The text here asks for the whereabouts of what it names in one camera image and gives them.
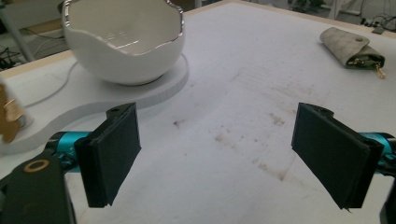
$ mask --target scuff mark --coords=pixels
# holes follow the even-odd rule
[[[242,73],[244,72],[244,70],[245,70],[245,67],[240,68],[238,70],[238,72],[236,73],[236,75],[233,76],[233,78],[231,78],[230,82],[234,82],[237,78],[239,78],[242,75]]]
[[[273,176],[273,177],[279,179],[280,181],[283,181],[285,179],[286,173],[288,172],[287,170],[286,171],[273,170],[270,167],[268,167],[267,164],[265,164],[265,163],[260,163],[258,167],[260,169],[262,169],[268,175]]]
[[[259,158],[254,159],[253,161],[251,161],[252,164],[256,164],[259,161]]]
[[[276,116],[275,114],[271,113],[270,116],[271,116],[271,119],[274,121],[273,123],[276,126],[281,127],[281,126],[283,126],[285,124],[285,120],[283,120],[282,118]]]
[[[186,120],[184,119],[180,119],[180,120],[176,120],[175,122],[173,122],[173,125],[175,125],[178,129],[180,129],[180,124],[184,123]]]
[[[219,135],[217,135],[216,137],[215,137],[215,140],[217,141],[217,142],[224,142],[224,135],[222,135],[222,134],[219,134]]]

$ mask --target white bowl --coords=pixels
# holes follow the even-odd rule
[[[66,0],[63,23],[78,62],[122,85],[159,78],[184,45],[183,11],[168,0]]]

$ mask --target floor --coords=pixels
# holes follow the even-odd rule
[[[179,3],[185,11],[191,10],[193,8],[193,0],[174,0]],[[299,11],[302,13],[328,18],[330,10],[321,7],[317,2],[322,2],[322,0],[246,0],[249,2],[268,5],[272,7],[284,8],[287,10]],[[350,9],[351,11],[358,11],[359,15],[351,15],[347,13],[339,13],[336,19],[338,21],[345,21],[353,24],[361,24],[362,19],[366,19],[366,23],[369,24],[376,15],[396,15],[396,0],[345,0],[347,2],[352,2]],[[203,1],[203,5],[207,5],[209,0]],[[332,0],[323,0],[324,3],[330,5]],[[393,25],[396,28],[396,20],[393,20]],[[35,57],[37,59],[44,58],[67,50],[67,44],[63,38],[62,31],[48,32],[44,34],[25,34],[26,39],[29,42],[29,46],[32,49]],[[0,35],[0,60],[11,59],[12,66],[17,66],[18,64],[25,63],[23,57],[18,53],[19,50],[16,48],[11,36],[7,33]]]

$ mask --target black gripper pad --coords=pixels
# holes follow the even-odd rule
[[[340,208],[361,208],[383,146],[332,116],[299,103],[291,146]]]
[[[16,167],[2,181],[6,193],[2,224],[75,224],[61,161],[44,151]]]
[[[113,204],[141,148],[135,104],[109,109],[106,117],[75,143],[89,207]]]

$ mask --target cable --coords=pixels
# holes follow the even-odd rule
[[[58,36],[58,37],[52,37],[52,36],[47,36],[47,35],[40,35],[40,34],[34,32],[34,31],[32,31],[32,30],[29,30],[29,29],[27,29],[27,28],[24,28],[23,30],[27,31],[28,33],[32,33],[32,34],[34,34],[34,35],[38,35],[38,36],[40,36],[40,37],[44,37],[44,38],[48,38],[48,39],[63,39],[63,38],[64,38],[63,35]]]
[[[33,105],[38,105],[38,104],[40,104],[40,103],[42,103],[42,102],[48,100],[48,99],[51,98],[52,96],[58,94],[61,90],[63,90],[64,87],[65,87],[65,86],[67,85],[67,83],[69,82],[70,76],[71,76],[71,74],[72,74],[72,71],[73,71],[73,69],[76,67],[77,64],[78,64],[78,62],[75,62],[75,63],[73,63],[73,65],[70,67],[70,69],[68,70],[67,75],[66,75],[66,81],[64,82],[64,84],[63,84],[58,90],[56,90],[55,92],[53,92],[51,95],[45,97],[44,99],[41,99],[41,100],[36,101],[36,102],[33,102],[33,103],[29,104],[29,105],[25,105],[24,107],[25,107],[25,108],[29,108],[29,107],[31,107],[31,106],[33,106]]]
[[[0,52],[0,69],[6,70],[14,67],[16,63],[12,60],[12,57],[15,57],[18,54],[19,54],[18,52],[9,51],[8,47],[4,48],[3,51]]]
[[[386,13],[387,11],[387,2],[389,3],[389,14]],[[372,22],[370,24],[364,23],[366,21],[366,18],[364,18],[363,15],[363,8],[365,7],[366,2],[365,0],[362,0],[361,2],[361,24],[364,25],[369,25],[371,26],[372,24],[375,25],[375,27],[380,26],[384,30],[391,31],[391,32],[396,32],[396,16],[391,16],[390,14],[392,13],[392,8],[391,8],[391,2],[390,0],[384,0],[384,5],[383,5],[383,13],[378,13],[375,16],[373,16],[373,19],[371,20]]]
[[[42,51],[47,50],[47,49],[52,49],[52,48],[54,48],[54,47],[59,46],[59,45],[62,44],[62,43],[61,43],[61,44],[58,44],[58,45],[55,45],[55,46],[52,46],[52,47],[49,47],[49,48],[40,50],[44,45],[46,45],[47,43],[49,43],[49,42],[51,42],[51,41],[54,41],[54,40],[62,40],[62,41],[64,41],[64,38],[48,39],[48,40],[44,41],[43,43],[41,43],[41,44],[35,49],[35,52],[33,53],[33,55],[36,56],[37,53],[39,53],[39,52],[42,52]]]
[[[17,53],[17,54],[20,54],[20,52],[9,50],[9,47],[5,47],[5,46],[3,46],[3,45],[0,45],[0,47],[3,48],[3,49],[8,49],[8,51],[9,51],[10,53]]]

